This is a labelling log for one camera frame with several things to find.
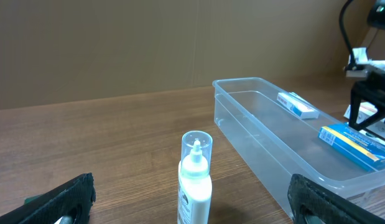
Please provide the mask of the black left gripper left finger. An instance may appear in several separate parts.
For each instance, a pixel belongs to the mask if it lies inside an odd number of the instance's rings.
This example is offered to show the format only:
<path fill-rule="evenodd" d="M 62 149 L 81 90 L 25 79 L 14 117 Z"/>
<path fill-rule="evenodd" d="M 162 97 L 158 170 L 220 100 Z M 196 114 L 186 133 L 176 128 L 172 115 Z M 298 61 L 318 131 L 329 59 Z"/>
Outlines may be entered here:
<path fill-rule="evenodd" d="M 28 198 L 15 210 L 0 216 L 0 223 L 82 223 L 90 221 L 96 201 L 92 173 L 76 176 L 68 182 L 34 198 Z"/>

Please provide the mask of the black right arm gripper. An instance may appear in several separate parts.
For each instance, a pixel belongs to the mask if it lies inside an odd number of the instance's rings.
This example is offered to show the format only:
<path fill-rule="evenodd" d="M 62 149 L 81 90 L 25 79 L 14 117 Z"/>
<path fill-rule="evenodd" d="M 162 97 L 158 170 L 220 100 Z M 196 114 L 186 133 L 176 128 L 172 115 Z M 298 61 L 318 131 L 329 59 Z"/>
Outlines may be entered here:
<path fill-rule="evenodd" d="M 374 112 L 362 108 L 362 100 L 374 106 Z M 385 119 L 385 73 L 370 72 L 351 89 L 349 126 L 357 131 Z"/>

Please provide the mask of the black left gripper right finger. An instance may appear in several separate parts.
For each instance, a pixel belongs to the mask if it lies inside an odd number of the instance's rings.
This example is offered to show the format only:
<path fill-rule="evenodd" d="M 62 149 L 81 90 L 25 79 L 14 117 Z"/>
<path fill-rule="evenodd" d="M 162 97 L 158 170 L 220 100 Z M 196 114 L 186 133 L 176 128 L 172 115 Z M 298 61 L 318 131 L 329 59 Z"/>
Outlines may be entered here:
<path fill-rule="evenodd" d="M 301 174 L 293 174 L 287 191 L 294 223 L 385 224 L 385 219 L 334 194 Z"/>

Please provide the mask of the blue yellow medicine box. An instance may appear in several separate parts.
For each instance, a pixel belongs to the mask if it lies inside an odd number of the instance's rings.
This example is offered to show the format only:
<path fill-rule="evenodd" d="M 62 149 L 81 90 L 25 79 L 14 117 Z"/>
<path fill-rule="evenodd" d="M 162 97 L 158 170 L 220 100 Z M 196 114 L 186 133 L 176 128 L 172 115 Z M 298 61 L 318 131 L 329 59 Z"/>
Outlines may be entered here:
<path fill-rule="evenodd" d="M 366 171 L 385 169 L 385 142 L 346 123 L 322 126 L 318 138 Z"/>

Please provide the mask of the clear plastic container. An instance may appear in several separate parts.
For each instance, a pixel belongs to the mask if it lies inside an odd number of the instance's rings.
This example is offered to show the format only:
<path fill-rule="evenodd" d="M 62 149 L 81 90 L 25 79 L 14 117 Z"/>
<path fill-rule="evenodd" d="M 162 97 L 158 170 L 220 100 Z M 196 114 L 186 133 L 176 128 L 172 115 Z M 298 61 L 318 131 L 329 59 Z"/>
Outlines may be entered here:
<path fill-rule="evenodd" d="M 368 138 L 320 113 L 303 119 L 278 98 L 281 89 L 261 78 L 216 80 L 214 120 L 288 216 L 294 174 L 316 182 L 385 219 L 385 166 L 347 145 Z"/>

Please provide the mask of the white glue bottle clear cap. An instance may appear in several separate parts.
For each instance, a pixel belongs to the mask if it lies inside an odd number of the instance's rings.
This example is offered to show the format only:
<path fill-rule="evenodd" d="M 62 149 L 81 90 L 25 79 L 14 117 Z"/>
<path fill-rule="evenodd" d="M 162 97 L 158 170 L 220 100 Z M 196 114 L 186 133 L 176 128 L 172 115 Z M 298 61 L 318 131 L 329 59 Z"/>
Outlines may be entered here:
<path fill-rule="evenodd" d="M 204 131 L 182 136 L 178 166 L 178 224 L 207 224 L 210 215 L 212 137 Z"/>

